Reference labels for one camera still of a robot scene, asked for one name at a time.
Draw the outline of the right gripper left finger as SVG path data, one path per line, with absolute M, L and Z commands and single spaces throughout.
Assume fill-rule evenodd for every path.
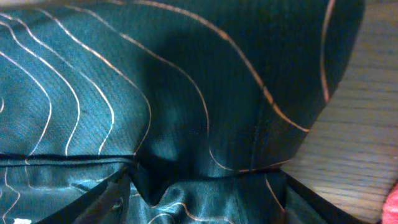
M 39 224 L 126 223 L 130 183 L 128 171 L 123 168 Z

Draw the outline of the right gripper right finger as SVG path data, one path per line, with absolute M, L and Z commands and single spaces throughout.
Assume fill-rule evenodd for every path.
M 287 179 L 285 223 L 366 223 L 342 211 L 286 172 L 284 174 Z

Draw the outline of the black orange-patterned jersey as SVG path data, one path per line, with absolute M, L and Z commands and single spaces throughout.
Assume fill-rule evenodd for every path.
M 126 168 L 126 223 L 285 223 L 364 1 L 1 4 L 1 222 Z

